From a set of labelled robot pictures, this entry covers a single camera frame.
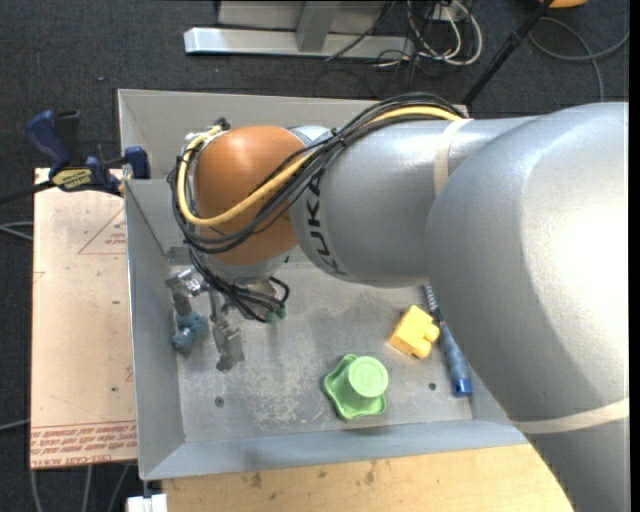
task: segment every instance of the blue marker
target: blue marker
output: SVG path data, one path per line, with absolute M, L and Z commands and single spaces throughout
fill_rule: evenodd
M 440 343 L 442 344 L 445 358 L 447 359 L 449 376 L 453 384 L 453 394 L 457 397 L 470 396 L 473 394 L 473 388 L 471 387 L 471 375 L 469 373 L 469 367 L 467 366 L 467 360 L 453 339 L 449 327 L 442 318 L 440 306 L 438 305 L 431 285 L 426 285 L 424 292 L 427 295 L 427 309 L 429 313 L 434 315 L 440 323 Z

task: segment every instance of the metal bar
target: metal bar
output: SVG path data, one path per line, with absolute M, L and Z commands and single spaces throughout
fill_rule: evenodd
M 305 2 L 296 29 L 296 42 L 301 52 L 321 51 L 340 2 Z
M 300 51 L 296 32 L 241 30 L 226 28 L 192 28 L 185 32 L 185 50 L 190 55 L 245 54 L 297 55 L 329 57 L 353 41 L 355 36 L 328 34 L 320 50 Z M 412 43 L 404 37 L 367 36 L 342 57 L 374 59 L 390 50 L 411 53 Z

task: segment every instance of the power cord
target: power cord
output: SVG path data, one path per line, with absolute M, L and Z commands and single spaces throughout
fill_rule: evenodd
M 451 31 L 455 36 L 455 48 L 448 48 L 444 51 L 436 50 L 432 44 L 427 42 L 427 34 L 433 27 L 433 16 L 435 13 L 435 5 L 430 9 L 426 17 L 420 18 L 416 15 L 413 3 L 411 0 L 407 0 L 407 17 L 409 26 L 415 37 L 416 55 L 421 58 L 430 59 L 434 61 L 443 62 L 452 66 L 469 66 L 476 62 L 482 54 L 483 38 L 480 24 L 476 20 L 475 16 L 471 14 L 469 9 L 462 4 L 459 0 L 453 0 L 449 6 L 440 6 L 440 13 L 444 13 L 447 18 L 447 23 L 451 27 Z M 457 23 L 451 17 L 450 9 L 459 9 L 465 15 L 465 22 L 469 22 L 472 28 L 471 46 L 475 45 L 475 51 L 469 57 L 459 58 L 463 47 L 463 36 L 458 28 Z M 422 21 L 422 30 L 419 30 L 416 25 L 416 19 Z
M 589 45 L 584 40 L 584 38 L 566 23 L 560 20 L 557 20 L 555 18 L 549 18 L 547 16 L 541 17 L 539 21 L 547 21 L 562 27 L 563 29 L 568 31 L 570 34 L 572 34 L 580 42 L 580 44 L 582 45 L 582 47 L 585 49 L 587 53 L 586 55 L 563 55 L 560 53 L 552 52 L 551 50 L 544 48 L 533 37 L 533 34 L 529 33 L 529 40 L 531 41 L 531 44 L 533 44 L 533 46 L 535 46 L 539 51 L 541 51 L 542 53 L 544 53 L 545 55 L 553 59 L 561 60 L 564 62 L 573 62 L 573 63 L 591 62 L 591 65 L 593 66 L 593 70 L 596 74 L 596 80 L 598 81 L 599 100 L 601 102 L 604 101 L 604 86 L 602 84 L 602 75 L 600 74 L 600 67 L 598 66 L 597 59 L 601 59 L 603 57 L 611 55 L 619 48 L 622 48 L 622 46 L 624 46 L 624 44 L 629 40 L 630 31 L 627 32 L 618 43 L 611 46 L 610 48 L 607 48 L 606 50 L 603 50 L 600 52 L 592 53 L 591 49 L 589 48 Z
M 118 499 L 118 494 L 120 493 L 120 488 L 122 487 L 124 479 L 127 477 L 127 473 L 129 472 L 130 468 L 131 466 L 129 464 L 125 464 L 124 470 L 120 474 L 120 479 L 116 484 L 116 488 L 114 489 L 113 494 L 111 495 L 111 500 L 109 500 L 109 508 L 107 508 L 107 512 L 113 511 L 113 507 L 115 506 L 116 500 Z
M 514 50 L 522 44 L 523 39 L 531 32 L 531 29 L 533 29 L 538 20 L 547 13 L 552 2 L 553 0 L 542 0 L 542 3 L 533 12 L 531 17 L 509 34 L 506 41 L 498 50 L 498 53 L 493 56 L 487 68 L 483 71 L 482 75 L 480 75 L 480 78 L 471 86 L 469 92 L 462 99 L 463 105 L 466 105 L 468 108 L 471 107 L 478 94 L 480 94 L 485 85 L 489 83 L 493 75 L 502 67 Z
M 334 53 L 333 55 L 331 55 L 330 57 L 327 57 L 325 59 L 325 62 L 329 62 L 332 61 L 334 59 L 337 59 L 339 57 L 342 57 L 345 53 L 347 53 L 349 50 L 352 50 L 353 48 L 356 47 L 356 45 L 358 45 L 365 37 L 367 37 L 368 35 L 372 34 L 373 31 L 378 27 L 378 25 L 380 25 L 380 23 L 382 23 L 385 18 L 387 16 L 389 16 L 389 13 L 393 10 L 393 8 L 395 7 L 396 2 L 390 2 L 389 6 L 387 7 L 387 9 L 383 12 L 380 13 L 380 16 L 378 17 L 378 19 L 376 20 L 376 22 L 371 25 L 371 27 L 369 27 L 365 32 L 363 32 L 362 34 L 360 34 L 358 37 L 356 37 L 351 43 L 349 43 L 347 46 L 345 46 L 344 48 L 342 48 L 342 50 Z
M 0 425 L 0 432 L 3 430 L 11 430 L 12 428 L 21 427 L 22 425 L 26 425 L 30 421 L 31 421 L 30 419 L 26 419 L 26 420 L 13 421 L 11 423 L 5 423 L 4 425 Z
M 42 502 L 40 500 L 40 492 L 38 491 L 38 481 L 36 477 L 36 472 L 33 470 L 29 470 L 30 479 L 31 479 L 31 494 L 33 495 L 33 501 L 36 506 L 36 510 L 38 512 L 44 512 L 42 508 Z M 93 465 L 87 466 L 87 477 L 84 484 L 84 493 L 82 495 L 82 507 L 80 508 L 80 512 L 87 512 L 87 507 L 89 505 L 89 494 L 91 491 L 91 478 L 93 475 Z
M 12 236 L 16 236 L 18 238 L 22 238 L 23 240 L 27 240 L 29 242 L 33 242 L 33 237 L 30 235 L 26 235 L 16 229 L 18 227 L 33 227 L 33 222 L 8 222 L 6 224 L 0 224 L 0 231 L 2 233 L 7 233 Z

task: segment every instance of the wooden board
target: wooden board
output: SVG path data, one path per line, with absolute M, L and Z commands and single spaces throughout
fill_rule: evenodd
M 125 233 L 122 198 L 35 196 L 33 469 L 137 456 Z
M 570 512 L 527 444 L 166 480 L 171 512 Z

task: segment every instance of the yellow block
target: yellow block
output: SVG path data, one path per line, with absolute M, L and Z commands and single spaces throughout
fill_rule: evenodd
M 420 359 L 431 353 L 431 343 L 440 336 L 433 318 L 418 306 L 411 306 L 389 339 L 389 343 L 407 355 Z

